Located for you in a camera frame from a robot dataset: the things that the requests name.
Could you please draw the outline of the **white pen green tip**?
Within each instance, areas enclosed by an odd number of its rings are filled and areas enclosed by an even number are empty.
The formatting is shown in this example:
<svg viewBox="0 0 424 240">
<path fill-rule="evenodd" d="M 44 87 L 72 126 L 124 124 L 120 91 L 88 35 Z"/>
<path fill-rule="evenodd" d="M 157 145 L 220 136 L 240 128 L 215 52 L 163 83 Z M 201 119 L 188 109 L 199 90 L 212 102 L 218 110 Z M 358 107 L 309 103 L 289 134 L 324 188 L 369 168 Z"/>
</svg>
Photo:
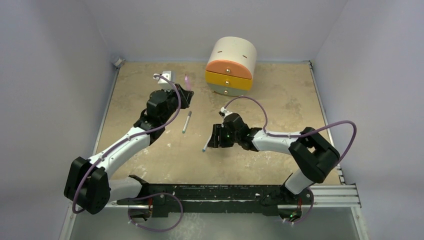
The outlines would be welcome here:
<svg viewBox="0 0 424 240">
<path fill-rule="evenodd" d="M 192 116 L 192 111 L 190 110 L 190 111 L 188 112 L 188 114 L 187 114 L 186 120 L 185 120 L 185 122 L 184 122 L 184 125 L 183 125 L 183 128 L 182 128 L 182 131 L 181 131 L 183 134 L 185 134 L 185 133 L 186 133 L 186 131 L 187 131 L 187 128 L 188 128 L 188 125 L 189 125 L 189 122 L 190 122 L 191 116 Z"/>
</svg>

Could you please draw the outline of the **pink marker pen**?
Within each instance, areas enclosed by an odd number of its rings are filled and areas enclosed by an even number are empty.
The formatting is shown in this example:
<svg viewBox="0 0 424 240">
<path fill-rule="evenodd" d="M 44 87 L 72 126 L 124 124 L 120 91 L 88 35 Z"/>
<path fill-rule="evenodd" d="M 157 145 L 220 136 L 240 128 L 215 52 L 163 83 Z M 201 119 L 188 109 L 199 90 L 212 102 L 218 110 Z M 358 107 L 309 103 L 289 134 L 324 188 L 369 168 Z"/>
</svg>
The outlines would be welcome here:
<svg viewBox="0 0 424 240">
<path fill-rule="evenodd" d="M 185 84 L 185 87 L 186 87 L 186 90 L 187 91 L 191 91 L 192 90 L 190 79 L 189 79 L 189 76 L 187 74 L 184 76 L 184 84 Z"/>
</svg>

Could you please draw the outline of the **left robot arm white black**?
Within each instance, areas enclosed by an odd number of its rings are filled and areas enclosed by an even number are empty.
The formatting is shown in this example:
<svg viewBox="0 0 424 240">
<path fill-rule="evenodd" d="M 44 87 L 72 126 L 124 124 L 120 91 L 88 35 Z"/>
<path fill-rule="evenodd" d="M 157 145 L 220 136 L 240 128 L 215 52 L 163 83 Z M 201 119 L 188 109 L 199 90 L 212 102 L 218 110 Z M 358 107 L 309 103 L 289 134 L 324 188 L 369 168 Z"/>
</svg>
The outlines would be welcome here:
<svg viewBox="0 0 424 240">
<path fill-rule="evenodd" d="M 88 159 L 74 159 L 64 187 L 73 213 L 100 212 L 111 201 L 111 176 L 136 153 L 152 145 L 179 111 L 190 106 L 194 94 L 178 83 L 170 89 L 153 91 L 140 117 L 124 136 Z"/>
</svg>

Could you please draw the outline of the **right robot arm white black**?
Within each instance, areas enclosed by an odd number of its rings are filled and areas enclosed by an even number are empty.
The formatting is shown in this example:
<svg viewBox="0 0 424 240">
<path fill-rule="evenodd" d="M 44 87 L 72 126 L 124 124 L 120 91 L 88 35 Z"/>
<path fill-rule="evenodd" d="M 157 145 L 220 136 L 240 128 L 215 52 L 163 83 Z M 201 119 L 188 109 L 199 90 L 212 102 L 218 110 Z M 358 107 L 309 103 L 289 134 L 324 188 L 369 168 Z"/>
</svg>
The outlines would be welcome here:
<svg viewBox="0 0 424 240">
<path fill-rule="evenodd" d="M 293 133 L 266 132 L 249 127 L 237 113 L 222 114 L 222 123 L 212 127 L 207 148 L 230 148 L 238 144 L 244 150 L 269 151 L 290 155 L 298 166 L 282 184 L 280 196 L 288 204 L 315 183 L 323 183 L 337 165 L 340 153 L 312 127 Z"/>
</svg>

